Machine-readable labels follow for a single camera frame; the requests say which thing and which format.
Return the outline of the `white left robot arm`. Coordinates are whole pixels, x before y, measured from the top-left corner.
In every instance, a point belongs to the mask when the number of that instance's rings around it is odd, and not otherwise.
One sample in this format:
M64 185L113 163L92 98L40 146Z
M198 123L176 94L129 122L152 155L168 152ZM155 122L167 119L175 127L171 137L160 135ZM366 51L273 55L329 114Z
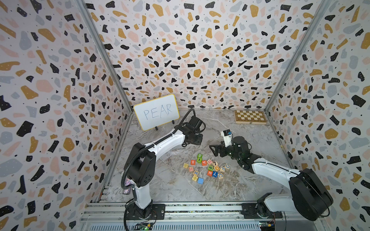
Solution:
M134 198L129 207L139 219L152 215L153 200L149 183L155 175L156 161L177 146L201 145L205 128L205 123L192 108L165 136L145 145L138 142L132 147L121 174L120 185L123 190L132 190Z

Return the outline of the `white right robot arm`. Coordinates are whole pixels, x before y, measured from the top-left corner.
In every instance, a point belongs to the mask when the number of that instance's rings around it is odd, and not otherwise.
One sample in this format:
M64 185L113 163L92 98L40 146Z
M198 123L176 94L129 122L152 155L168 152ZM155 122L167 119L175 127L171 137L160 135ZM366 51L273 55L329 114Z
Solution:
M288 190L285 194L265 193L260 197L255 207L260 217L273 212L299 213L310 221L329 216L333 198L312 169L297 170L269 162L253 154L242 136L225 137L221 144L209 147L215 157L229 156L243 170L269 178Z

